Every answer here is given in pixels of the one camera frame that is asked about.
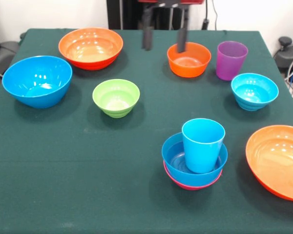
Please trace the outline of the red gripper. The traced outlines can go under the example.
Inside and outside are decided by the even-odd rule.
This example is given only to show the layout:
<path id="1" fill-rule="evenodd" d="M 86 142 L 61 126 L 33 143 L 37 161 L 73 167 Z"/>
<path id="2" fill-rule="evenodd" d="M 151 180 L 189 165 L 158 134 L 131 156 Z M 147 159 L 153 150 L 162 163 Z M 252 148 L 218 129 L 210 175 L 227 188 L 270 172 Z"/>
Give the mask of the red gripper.
<path id="1" fill-rule="evenodd" d="M 139 0 L 142 3 L 149 3 L 153 5 L 144 5 L 142 14 L 143 25 L 143 39 L 142 48 L 146 51 L 151 50 L 152 47 L 152 14 L 154 5 L 157 7 L 182 7 L 183 8 L 183 23 L 178 32 L 177 51 L 182 53 L 186 50 L 186 42 L 188 35 L 188 18 L 189 5 L 198 5 L 204 3 L 204 0 Z"/>

